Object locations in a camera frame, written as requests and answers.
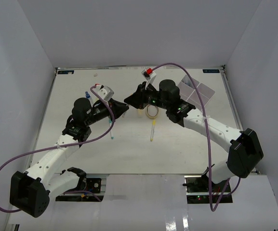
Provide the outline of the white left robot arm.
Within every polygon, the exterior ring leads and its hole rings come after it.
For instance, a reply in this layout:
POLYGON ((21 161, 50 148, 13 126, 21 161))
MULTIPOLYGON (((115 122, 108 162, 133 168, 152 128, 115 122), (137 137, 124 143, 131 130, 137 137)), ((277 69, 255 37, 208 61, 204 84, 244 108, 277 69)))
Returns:
POLYGON ((87 141, 90 126, 104 118, 117 119, 129 109, 128 105, 114 99, 96 106, 86 98, 75 100, 71 116, 67 119, 54 149, 48 151, 25 172, 17 171, 11 178, 10 203, 34 218, 41 216, 50 199, 68 191, 81 192, 86 188, 86 173, 71 167, 55 180, 59 167, 87 141))

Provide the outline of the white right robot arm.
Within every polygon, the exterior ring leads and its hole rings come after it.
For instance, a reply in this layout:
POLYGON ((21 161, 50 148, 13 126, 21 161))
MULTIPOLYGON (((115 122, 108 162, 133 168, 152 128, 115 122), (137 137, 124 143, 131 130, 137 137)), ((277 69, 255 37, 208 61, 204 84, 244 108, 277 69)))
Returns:
POLYGON ((161 81, 158 90, 151 84, 142 83, 124 102, 136 109, 148 105, 164 109, 170 121, 210 138, 228 153, 225 161, 212 166, 202 176, 202 186, 208 192, 215 191, 220 182, 233 176, 247 178, 264 156, 254 130, 242 131, 205 117, 194 105, 181 98, 180 90, 172 80, 161 81))

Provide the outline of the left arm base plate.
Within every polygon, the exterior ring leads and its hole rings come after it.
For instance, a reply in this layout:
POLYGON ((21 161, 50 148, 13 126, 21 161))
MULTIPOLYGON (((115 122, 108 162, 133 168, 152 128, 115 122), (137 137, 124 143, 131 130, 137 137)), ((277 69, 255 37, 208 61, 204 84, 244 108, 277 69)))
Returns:
POLYGON ((62 194, 56 197, 59 202, 101 202, 106 191, 106 179, 87 178, 84 192, 62 194))

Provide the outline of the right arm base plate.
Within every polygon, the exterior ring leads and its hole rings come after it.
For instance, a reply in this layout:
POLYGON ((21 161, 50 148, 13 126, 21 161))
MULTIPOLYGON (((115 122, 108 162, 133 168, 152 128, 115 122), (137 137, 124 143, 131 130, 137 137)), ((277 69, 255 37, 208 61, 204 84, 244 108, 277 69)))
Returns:
MULTIPOLYGON (((208 185, 208 168, 201 175, 184 175, 186 199, 188 205, 209 204, 209 185, 208 185)), ((219 199, 226 180, 218 184, 212 182, 212 202, 215 204, 219 199)))

